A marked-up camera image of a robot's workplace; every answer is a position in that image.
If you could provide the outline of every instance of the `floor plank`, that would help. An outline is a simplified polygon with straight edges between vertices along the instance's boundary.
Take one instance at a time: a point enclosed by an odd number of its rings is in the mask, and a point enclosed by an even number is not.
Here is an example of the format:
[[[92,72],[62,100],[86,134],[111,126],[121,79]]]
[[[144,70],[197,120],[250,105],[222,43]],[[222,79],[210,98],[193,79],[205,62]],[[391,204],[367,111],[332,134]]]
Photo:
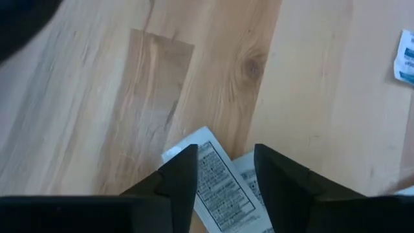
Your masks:
[[[280,4],[64,1],[0,67],[0,193],[116,194],[205,125],[240,154]]]
[[[284,1],[245,150],[264,142],[366,195],[394,187],[411,89],[392,68],[411,7]]]
[[[132,30],[124,79],[102,148],[100,194],[119,194],[161,164],[193,45]]]

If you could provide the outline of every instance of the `blue and white packaging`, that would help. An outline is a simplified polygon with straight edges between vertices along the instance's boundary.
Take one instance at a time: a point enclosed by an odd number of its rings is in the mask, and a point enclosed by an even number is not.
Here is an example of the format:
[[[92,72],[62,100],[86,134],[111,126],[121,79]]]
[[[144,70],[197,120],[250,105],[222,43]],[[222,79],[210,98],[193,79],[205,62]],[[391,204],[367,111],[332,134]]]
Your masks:
[[[394,61],[396,79],[414,85],[414,33],[403,30]]]

